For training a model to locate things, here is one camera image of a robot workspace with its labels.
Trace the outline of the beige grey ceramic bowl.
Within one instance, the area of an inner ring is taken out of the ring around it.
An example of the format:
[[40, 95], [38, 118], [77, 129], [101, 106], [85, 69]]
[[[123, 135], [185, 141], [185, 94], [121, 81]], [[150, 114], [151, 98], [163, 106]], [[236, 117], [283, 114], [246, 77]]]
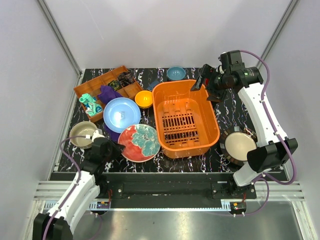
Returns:
[[69, 133], [70, 142], [83, 150], [89, 149], [92, 146], [91, 138], [86, 138], [87, 135], [93, 136], [97, 130], [97, 126], [90, 121], [82, 121], [72, 127]]

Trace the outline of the red floral ceramic plate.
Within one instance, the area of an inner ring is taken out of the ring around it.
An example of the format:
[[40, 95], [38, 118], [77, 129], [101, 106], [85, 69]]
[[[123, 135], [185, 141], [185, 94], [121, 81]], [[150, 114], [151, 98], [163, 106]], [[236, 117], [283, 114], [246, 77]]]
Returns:
[[120, 134], [117, 143], [124, 146], [122, 156], [134, 163], [151, 160], [161, 148], [157, 130], [146, 124], [134, 124], [127, 127]]

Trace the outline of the light blue plastic plate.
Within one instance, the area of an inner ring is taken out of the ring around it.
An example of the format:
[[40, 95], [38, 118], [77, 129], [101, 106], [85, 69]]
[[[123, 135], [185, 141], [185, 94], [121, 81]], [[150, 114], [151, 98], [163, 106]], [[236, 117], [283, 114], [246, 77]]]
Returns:
[[133, 100], [117, 97], [105, 106], [103, 120], [111, 131], [120, 134], [127, 127], [140, 123], [141, 111]]

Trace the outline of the black striped cream plate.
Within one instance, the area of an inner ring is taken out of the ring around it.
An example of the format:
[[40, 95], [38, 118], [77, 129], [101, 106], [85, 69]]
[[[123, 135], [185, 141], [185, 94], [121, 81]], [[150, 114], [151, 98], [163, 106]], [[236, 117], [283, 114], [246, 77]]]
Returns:
[[232, 164], [242, 167], [248, 162], [247, 154], [257, 148], [258, 138], [250, 128], [232, 126], [223, 131], [219, 138], [222, 154]]

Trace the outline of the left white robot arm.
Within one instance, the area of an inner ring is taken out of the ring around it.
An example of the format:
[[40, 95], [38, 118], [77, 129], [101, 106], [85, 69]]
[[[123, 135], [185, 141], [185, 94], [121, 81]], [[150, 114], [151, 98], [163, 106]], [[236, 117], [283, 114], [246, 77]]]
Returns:
[[68, 189], [46, 213], [39, 213], [33, 221], [33, 240], [72, 240], [75, 229], [95, 198], [108, 193], [107, 178], [103, 175], [107, 161], [118, 158], [125, 146], [103, 136], [99, 131], [93, 135], [76, 135], [61, 142], [86, 139], [91, 150], [79, 166], [65, 151], [62, 153], [76, 166], [77, 173]]

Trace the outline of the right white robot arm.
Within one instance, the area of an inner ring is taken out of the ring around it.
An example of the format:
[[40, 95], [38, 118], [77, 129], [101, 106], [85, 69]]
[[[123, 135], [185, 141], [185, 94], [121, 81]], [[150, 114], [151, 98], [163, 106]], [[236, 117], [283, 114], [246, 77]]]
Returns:
[[222, 53], [217, 68], [204, 64], [190, 89], [198, 91], [206, 83], [207, 100], [216, 103], [224, 101], [226, 90], [233, 89], [249, 113], [257, 136], [257, 148], [247, 153], [247, 162], [232, 175], [233, 182], [227, 185], [228, 195], [235, 199], [244, 194], [246, 186], [264, 176], [283, 185], [284, 182], [268, 172], [286, 162], [292, 166], [292, 177], [286, 185], [292, 184], [297, 177], [293, 153], [298, 142], [288, 137], [272, 110], [266, 94], [270, 80], [264, 80], [257, 67], [247, 67], [242, 59], [243, 53], [244, 50]]

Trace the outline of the orange plastic dish bin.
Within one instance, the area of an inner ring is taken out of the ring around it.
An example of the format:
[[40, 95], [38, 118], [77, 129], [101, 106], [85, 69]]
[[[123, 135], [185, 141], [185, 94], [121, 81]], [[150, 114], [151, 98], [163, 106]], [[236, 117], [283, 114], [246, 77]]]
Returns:
[[205, 154], [220, 138], [220, 128], [204, 86], [194, 79], [163, 82], [152, 90], [158, 141], [170, 159]]

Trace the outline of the teal blue ceramic bowl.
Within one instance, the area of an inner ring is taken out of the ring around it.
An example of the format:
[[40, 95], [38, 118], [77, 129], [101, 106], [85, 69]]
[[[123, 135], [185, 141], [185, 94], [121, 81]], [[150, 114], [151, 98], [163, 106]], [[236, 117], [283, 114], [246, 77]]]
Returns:
[[186, 70], [180, 66], [173, 66], [167, 70], [166, 76], [168, 81], [180, 81], [185, 78]]

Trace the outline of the mint green sock bundle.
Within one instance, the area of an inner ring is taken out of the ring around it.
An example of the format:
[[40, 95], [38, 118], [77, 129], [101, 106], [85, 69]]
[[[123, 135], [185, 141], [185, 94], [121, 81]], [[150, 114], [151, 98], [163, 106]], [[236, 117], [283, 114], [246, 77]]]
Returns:
[[97, 102], [97, 99], [91, 96], [89, 93], [83, 94], [79, 98], [80, 103], [85, 106], [85, 112], [90, 117], [97, 115], [103, 111], [102, 106]]

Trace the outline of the purple cloth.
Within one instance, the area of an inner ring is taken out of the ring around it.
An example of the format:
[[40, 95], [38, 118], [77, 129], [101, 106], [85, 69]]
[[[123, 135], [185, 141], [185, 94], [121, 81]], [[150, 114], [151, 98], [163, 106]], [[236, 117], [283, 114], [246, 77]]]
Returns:
[[[100, 94], [98, 94], [97, 96], [98, 96], [99, 100], [105, 105], [107, 105], [113, 99], [122, 97], [122, 95], [120, 93], [118, 93], [112, 87], [107, 86], [107, 85], [100, 86]], [[114, 141], [114, 142], [118, 141], [119, 136], [120, 136], [119, 133], [110, 130], [105, 123], [103, 123], [103, 129], [105, 130], [106, 133], [108, 133], [108, 135], [112, 141]]]

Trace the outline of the dark blue small cup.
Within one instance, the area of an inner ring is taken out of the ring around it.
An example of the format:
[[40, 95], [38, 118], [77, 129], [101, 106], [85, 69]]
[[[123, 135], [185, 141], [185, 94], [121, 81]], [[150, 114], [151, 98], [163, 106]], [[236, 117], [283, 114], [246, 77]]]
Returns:
[[151, 82], [148, 87], [146, 88], [148, 91], [152, 92], [153, 89], [160, 84], [160, 82], [158, 80], [154, 80], [153, 82]]

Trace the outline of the yellow orange small bowl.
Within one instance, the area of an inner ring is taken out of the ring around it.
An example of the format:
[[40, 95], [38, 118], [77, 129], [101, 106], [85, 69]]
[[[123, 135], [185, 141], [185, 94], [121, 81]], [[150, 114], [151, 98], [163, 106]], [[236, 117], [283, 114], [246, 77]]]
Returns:
[[148, 109], [153, 105], [152, 92], [142, 90], [135, 95], [134, 101], [140, 108]]

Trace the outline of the orange compartment organizer tray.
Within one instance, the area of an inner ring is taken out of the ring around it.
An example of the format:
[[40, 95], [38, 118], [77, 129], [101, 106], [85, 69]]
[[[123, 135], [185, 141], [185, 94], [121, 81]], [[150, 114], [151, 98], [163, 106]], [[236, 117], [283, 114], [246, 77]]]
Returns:
[[[108, 72], [101, 74], [91, 80], [85, 81], [84, 83], [74, 88], [74, 92], [78, 100], [83, 94], [90, 94], [92, 97], [96, 98], [97, 103], [100, 104], [102, 107], [102, 112], [98, 113], [95, 116], [90, 117], [85, 113], [90, 122], [95, 123], [103, 118], [103, 111], [106, 105], [102, 103], [98, 98], [98, 94], [101, 93], [101, 90], [100, 90], [101, 86], [102, 85], [107, 86], [109, 82], [113, 80], [118, 80], [117, 77], [122, 72], [130, 72], [130, 71], [124, 65], [122, 65], [118, 68], [109, 70]], [[122, 86], [122, 88], [116, 92], [121, 94], [122, 97], [124, 98], [129, 98], [133, 100], [136, 94], [143, 90], [142, 86], [136, 81], [134, 77], [133, 77], [133, 80], [134, 80], [133, 84], [127, 85], [125, 87]], [[86, 111], [86, 107], [82, 103], [80, 103], [80, 105], [82, 106], [83, 110]]]

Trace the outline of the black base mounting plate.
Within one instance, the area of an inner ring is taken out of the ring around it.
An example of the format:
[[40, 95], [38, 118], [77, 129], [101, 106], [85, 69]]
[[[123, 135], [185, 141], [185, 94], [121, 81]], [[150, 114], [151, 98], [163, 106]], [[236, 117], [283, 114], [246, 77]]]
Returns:
[[254, 186], [238, 188], [231, 173], [105, 173], [94, 200], [112, 209], [220, 208], [222, 200], [254, 200]]

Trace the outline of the aluminium frame rail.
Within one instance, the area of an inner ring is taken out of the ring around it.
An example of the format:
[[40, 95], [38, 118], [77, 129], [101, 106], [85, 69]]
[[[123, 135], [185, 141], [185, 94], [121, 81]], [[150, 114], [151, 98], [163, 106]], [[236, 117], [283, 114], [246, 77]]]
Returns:
[[74, 55], [72, 54], [47, 2], [45, 0], [36, 0], [41, 12], [43, 13], [48, 25], [50, 26], [53, 34], [55, 35], [60, 47], [62, 48], [66, 58], [68, 59], [69, 63], [71, 64], [74, 72], [77, 76], [80, 76], [82, 73], [81, 68], [79, 67]]

